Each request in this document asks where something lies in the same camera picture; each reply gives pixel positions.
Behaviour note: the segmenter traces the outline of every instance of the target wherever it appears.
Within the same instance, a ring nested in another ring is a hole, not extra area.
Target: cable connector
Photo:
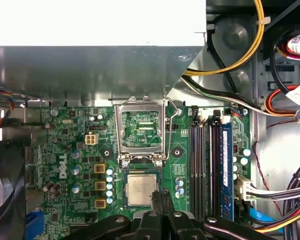
[[[240,200],[243,201],[252,201],[253,196],[247,194],[247,192],[250,192],[250,186],[254,182],[251,181],[250,179],[244,177],[244,176],[239,176],[238,179],[236,180],[236,183],[234,185],[234,193],[239,197]]]
[[[262,20],[256,21],[257,25],[259,25],[259,24],[267,25],[269,23],[271,23],[271,17],[270,16],[265,16]]]

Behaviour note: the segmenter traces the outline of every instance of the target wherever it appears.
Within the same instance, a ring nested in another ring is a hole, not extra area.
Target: metal panel
[[[0,87],[37,98],[156,99],[205,44],[205,0],[5,4]]]

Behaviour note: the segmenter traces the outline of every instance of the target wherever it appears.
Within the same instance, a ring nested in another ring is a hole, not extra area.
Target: screw
[[[124,222],[125,220],[123,219],[123,218],[117,218],[116,220],[115,220],[115,222],[116,223],[122,223],[122,222]]]
[[[176,114],[178,116],[180,116],[182,114],[182,110],[180,108],[178,108],[178,110],[175,110],[174,112],[176,112]]]
[[[243,109],[243,116],[246,116],[248,114],[248,109]]]
[[[155,211],[149,213],[150,217],[156,217],[158,214]]]
[[[163,163],[162,163],[162,161],[155,161],[155,165],[157,167],[162,167]]]
[[[51,109],[50,110],[50,115],[53,116],[53,117],[56,117],[58,115],[58,110],[56,109]]]
[[[129,163],[127,161],[122,161],[122,167],[127,168]]]
[[[179,61],[187,61],[187,60],[190,60],[191,58],[189,56],[182,55],[182,56],[178,56],[177,59]]]
[[[181,213],[181,212],[179,212],[179,211],[176,211],[176,212],[174,212],[173,216],[175,216],[175,217],[179,218],[179,217],[181,217],[181,216],[182,216],[182,213]]]
[[[216,223],[217,222],[217,219],[215,219],[214,217],[208,217],[208,222],[209,223]]]

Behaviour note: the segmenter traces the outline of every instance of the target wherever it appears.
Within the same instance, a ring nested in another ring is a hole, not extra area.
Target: red wire
[[[253,144],[253,147],[252,147],[252,151],[253,151],[253,153],[254,153],[254,155],[255,155],[255,159],[256,159],[256,165],[257,165],[257,167],[258,167],[258,169],[259,169],[259,174],[260,174],[260,176],[261,176],[261,178],[262,178],[263,185],[265,186],[265,188],[266,188],[268,191],[270,191],[269,186],[268,186],[268,183],[267,183],[267,181],[266,181],[266,179],[265,179],[265,177],[264,177],[264,174],[263,174],[263,172],[261,171],[260,161],[259,161],[259,157],[258,157],[257,151],[256,151],[256,145],[257,145],[257,141]],[[283,217],[283,214],[282,214],[282,212],[281,212],[281,209],[280,209],[278,203],[277,203],[276,201],[273,201],[273,203],[274,203],[274,205],[275,205],[275,208],[279,211],[281,217]]]

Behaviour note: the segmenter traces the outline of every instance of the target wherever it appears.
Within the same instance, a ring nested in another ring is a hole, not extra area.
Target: ram slot
[[[190,207],[195,219],[205,216],[205,126],[192,122],[190,126]]]
[[[221,212],[220,207],[220,179],[219,168],[220,161],[223,158],[223,142],[222,142],[222,128],[219,120],[210,119],[207,122],[208,130],[208,168],[209,168],[209,214],[212,216],[219,216]]]

